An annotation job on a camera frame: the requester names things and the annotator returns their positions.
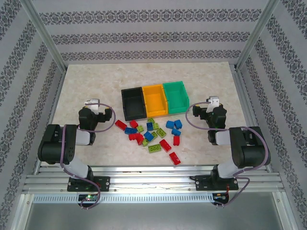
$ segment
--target green storage bin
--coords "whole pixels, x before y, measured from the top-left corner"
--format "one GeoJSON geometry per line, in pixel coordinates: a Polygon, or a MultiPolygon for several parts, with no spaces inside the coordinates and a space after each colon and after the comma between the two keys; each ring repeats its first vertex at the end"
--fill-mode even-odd
{"type": "Polygon", "coordinates": [[[168,102],[168,113],[186,112],[189,107],[189,97],[183,82],[164,83],[163,88],[168,102]]]}

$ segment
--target yellow storage bin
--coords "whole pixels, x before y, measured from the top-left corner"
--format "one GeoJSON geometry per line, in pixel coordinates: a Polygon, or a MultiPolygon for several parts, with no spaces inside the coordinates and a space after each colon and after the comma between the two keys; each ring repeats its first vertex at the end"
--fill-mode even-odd
{"type": "Polygon", "coordinates": [[[168,114],[168,105],[163,85],[142,87],[147,117],[168,114]]]}

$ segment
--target blue lego brick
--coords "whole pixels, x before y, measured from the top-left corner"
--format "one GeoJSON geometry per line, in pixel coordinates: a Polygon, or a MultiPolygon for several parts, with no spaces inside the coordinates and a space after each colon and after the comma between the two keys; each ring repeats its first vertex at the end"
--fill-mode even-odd
{"type": "Polygon", "coordinates": [[[133,133],[137,133],[138,130],[136,128],[125,128],[125,134],[133,134],[133,133]]]}
{"type": "Polygon", "coordinates": [[[154,136],[150,133],[150,132],[146,132],[144,133],[144,137],[149,141],[151,142],[153,139],[154,139],[154,136]]]}
{"type": "Polygon", "coordinates": [[[173,129],[174,125],[175,125],[175,123],[173,121],[167,121],[166,122],[166,128],[173,129]]]}
{"type": "Polygon", "coordinates": [[[175,121],[175,128],[176,128],[176,129],[182,128],[182,123],[181,123],[180,120],[175,121]]]}
{"type": "Polygon", "coordinates": [[[153,124],[151,122],[147,123],[147,131],[153,131],[154,127],[153,124]]]}
{"type": "Polygon", "coordinates": [[[181,132],[179,130],[173,128],[172,134],[175,135],[175,136],[180,136],[181,132]]]}

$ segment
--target gray floor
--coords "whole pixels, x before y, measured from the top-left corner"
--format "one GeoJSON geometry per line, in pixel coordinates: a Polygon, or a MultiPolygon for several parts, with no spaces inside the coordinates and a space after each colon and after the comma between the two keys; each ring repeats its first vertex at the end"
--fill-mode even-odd
{"type": "Polygon", "coordinates": [[[210,203],[33,204],[26,230],[280,230],[273,197],[245,193],[232,205],[210,203]]]}

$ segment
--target storage bin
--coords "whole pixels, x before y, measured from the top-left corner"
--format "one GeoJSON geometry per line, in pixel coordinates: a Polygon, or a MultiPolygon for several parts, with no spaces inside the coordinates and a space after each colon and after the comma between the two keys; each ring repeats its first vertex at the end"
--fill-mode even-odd
{"type": "Polygon", "coordinates": [[[168,114],[168,106],[163,85],[150,85],[142,88],[148,117],[168,114]]]}
{"type": "Polygon", "coordinates": [[[168,113],[185,112],[189,107],[189,97],[182,81],[163,84],[168,103],[168,113]]]}
{"type": "Polygon", "coordinates": [[[121,90],[121,97],[126,121],[147,117],[142,87],[121,90]]]}

